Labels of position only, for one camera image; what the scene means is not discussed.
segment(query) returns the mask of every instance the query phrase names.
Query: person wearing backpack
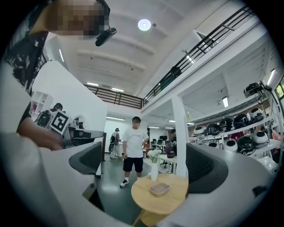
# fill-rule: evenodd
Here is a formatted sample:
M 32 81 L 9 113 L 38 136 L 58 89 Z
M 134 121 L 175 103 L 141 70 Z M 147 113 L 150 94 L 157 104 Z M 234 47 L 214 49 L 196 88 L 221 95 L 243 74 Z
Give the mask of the person wearing backpack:
M 115 158 L 115 154 L 118 155 L 118 159 L 123 160 L 123 156 L 119 153 L 118 142 L 120 142 L 121 140 L 118 132 L 119 128 L 116 128 L 110 137 L 110 159 L 112 160 Z

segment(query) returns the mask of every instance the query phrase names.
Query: man in white t-shirt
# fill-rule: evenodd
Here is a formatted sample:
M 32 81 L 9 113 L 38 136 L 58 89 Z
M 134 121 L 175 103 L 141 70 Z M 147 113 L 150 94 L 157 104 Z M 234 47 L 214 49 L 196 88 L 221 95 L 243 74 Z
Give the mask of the man in white t-shirt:
M 143 150 L 142 146 L 149 140 L 146 130 L 140 129 L 141 119 L 134 117 L 132 119 L 132 128 L 127 129 L 122 137 L 124 152 L 124 181 L 120 183 L 124 187 L 129 183 L 129 175 L 134 164 L 137 173 L 137 179 L 141 178 L 143 170 Z

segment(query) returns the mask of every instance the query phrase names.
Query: white vase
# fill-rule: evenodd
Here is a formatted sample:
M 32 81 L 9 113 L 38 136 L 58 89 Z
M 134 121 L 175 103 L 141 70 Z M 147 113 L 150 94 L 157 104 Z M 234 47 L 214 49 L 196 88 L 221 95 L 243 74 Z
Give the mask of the white vase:
M 158 164 L 157 163 L 152 163 L 151 166 L 151 180 L 156 181 L 158 177 Z

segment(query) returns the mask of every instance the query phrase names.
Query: round ceiling light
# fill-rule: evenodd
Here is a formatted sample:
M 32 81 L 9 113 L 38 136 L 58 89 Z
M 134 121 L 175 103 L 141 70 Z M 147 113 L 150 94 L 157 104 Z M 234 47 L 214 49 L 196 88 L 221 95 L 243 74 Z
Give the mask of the round ceiling light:
M 151 22 L 147 19 L 142 19 L 138 22 L 138 28 L 141 31 L 147 31 L 151 28 Z

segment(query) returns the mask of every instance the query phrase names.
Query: white t-shirt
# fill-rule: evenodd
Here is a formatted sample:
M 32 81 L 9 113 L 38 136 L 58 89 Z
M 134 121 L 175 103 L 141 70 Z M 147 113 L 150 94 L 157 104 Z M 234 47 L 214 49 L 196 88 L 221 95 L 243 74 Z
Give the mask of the white t-shirt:
M 126 152 L 129 158 L 142 158 L 142 142 L 149 138 L 146 131 L 142 129 L 127 129 L 122 137 L 127 141 Z

